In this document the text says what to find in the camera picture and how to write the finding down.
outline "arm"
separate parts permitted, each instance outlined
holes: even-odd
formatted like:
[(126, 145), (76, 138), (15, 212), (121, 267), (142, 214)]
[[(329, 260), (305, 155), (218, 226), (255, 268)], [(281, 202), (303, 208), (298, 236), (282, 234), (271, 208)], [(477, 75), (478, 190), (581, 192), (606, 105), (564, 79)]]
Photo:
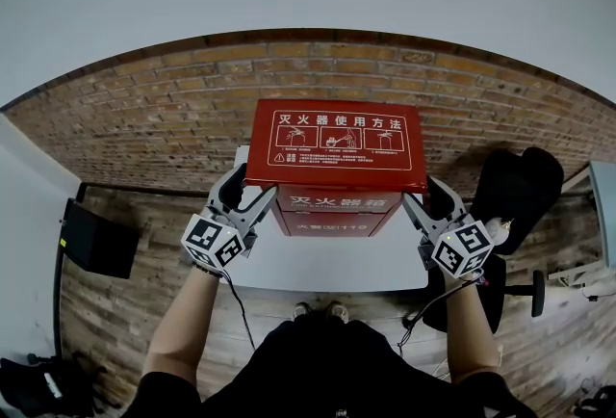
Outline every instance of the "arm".
[(192, 268), (184, 286), (154, 332), (143, 374), (164, 372), (196, 385), (210, 327), (218, 278)]
[[(447, 289), (459, 280), (445, 274)], [(476, 285), (454, 293), (447, 300), (447, 353), (451, 381), (460, 383), (480, 372), (498, 372), (499, 351), (483, 311)]]

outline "person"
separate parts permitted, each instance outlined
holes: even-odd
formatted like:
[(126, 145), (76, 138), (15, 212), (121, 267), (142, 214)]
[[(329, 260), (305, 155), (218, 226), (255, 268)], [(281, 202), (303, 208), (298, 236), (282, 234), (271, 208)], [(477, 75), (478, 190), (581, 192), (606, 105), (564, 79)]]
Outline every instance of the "person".
[[(460, 280), (448, 278), (449, 288)], [(299, 304), (220, 392), (200, 402), (196, 371), (219, 278), (192, 268), (152, 338), (126, 418), (150, 416), (534, 417), (499, 375), (499, 353), (471, 284), (448, 298), (451, 382), (408, 365), (385, 337), (348, 321), (333, 302), (324, 317)]]

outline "red fire extinguisher box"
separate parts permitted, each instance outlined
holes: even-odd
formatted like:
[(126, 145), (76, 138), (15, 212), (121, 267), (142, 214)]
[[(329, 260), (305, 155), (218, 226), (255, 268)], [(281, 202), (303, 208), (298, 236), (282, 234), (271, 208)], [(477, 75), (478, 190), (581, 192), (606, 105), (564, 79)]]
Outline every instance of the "red fire extinguisher box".
[(426, 190), (417, 109), (356, 101), (260, 100), (246, 182), (278, 185), (274, 215), (297, 236), (370, 236), (401, 192)]

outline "shoe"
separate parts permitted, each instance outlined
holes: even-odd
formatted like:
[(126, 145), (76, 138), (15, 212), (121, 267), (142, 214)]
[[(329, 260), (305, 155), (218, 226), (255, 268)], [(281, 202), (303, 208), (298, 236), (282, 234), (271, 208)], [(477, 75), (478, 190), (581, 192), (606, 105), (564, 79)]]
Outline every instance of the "shoe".
[(348, 309), (339, 301), (332, 301), (325, 312), (325, 319), (331, 317), (338, 317), (346, 324), (348, 322)]
[(298, 303), (293, 309), (293, 312), (291, 312), (291, 320), (294, 321), (300, 315), (310, 315), (311, 313), (312, 308), (310, 308), (308, 303)]

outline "black cable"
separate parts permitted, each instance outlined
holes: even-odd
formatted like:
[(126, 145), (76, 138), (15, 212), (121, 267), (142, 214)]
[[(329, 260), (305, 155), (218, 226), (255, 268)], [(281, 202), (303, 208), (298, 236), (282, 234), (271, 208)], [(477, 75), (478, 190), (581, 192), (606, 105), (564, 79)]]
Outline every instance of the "black cable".
[(607, 295), (591, 295), (590, 297), (587, 297), (586, 294), (584, 293), (584, 288), (585, 286), (581, 287), (581, 295), (589, 301), (597, 301), (598, 299), (604, 299), (606, 297), (613, 297), (614, 295), (616, 295), (616, 292), (614, 292), (614, 293), (608, 293)]
[(426, 303), (423, 306), (423, 308), (417, 313), (417, 315), (415, 317), (413, 317), (413, 319), (411, 319), (411, 321), (408, 323), (408, 328), (406, 329), (405, 334), (402, 336), (402, 339), (400, 339), (400, 342), (396, 344), (396, 346), (398, 346), (398, 351), (400, 353), (400, 356), (402, 356), (402, 347), (406, 343), (408, 343), (408, 340), (411, 338), (411, 332), (413, 331), (413, 328), (415, 328), (415, 325), (417, 324), (417, 322), (419, 322), (422, 319), (422, 317), (424, 316), (425, 311), (428, 308), (430, 308), (430, 306), (432, 306), (433, 303), (436, 303), (438, 300), (448, 299), (451, 295), (453, 295), (454, 293), (457, 293), (462, 288), (466, 288), (467, 286), (470, 286), (471, 284), (476, 283), (480, 278), (481, 278), (481, 276), (478, 276), (475, 279), (471, 279), (470, 281), (466, 281), (464, 284), (461, 284), (460, 286), (458, 286), (456, 288), (453, 288), (453, 289), (445, 292), (443, 295), (439, 295), (435, 299), (433, 299), (433, 300), (429, 301), (428, 303)]
[(237, 300), (240, 304), (240, 308), (242, 309), (242, 318), (244, 319), (244, 326), (246, 328), (246, 333), (248, 334), (248, 339), (250, 339), (250, 346), (252, 346), (252, 350), (256, 352), (257, 349), (254, 346), (254, 341), (252, 340), (252, 333), (250, 332), (248, 320), (246, 319), (246, 311), (244, 310), (244, 304), (242, 303), (242, 300), (235, 291), (235, 287), (233, 286), (233, 281), (231, 281), (231, 276), (229, 275), (229, 273), (227, 271), (222, 271), (222, 277), (224, 277), (227, 283), (229, 283), (229, 287), (231, 288), (231, 292), (233, 293), (235, 300)]

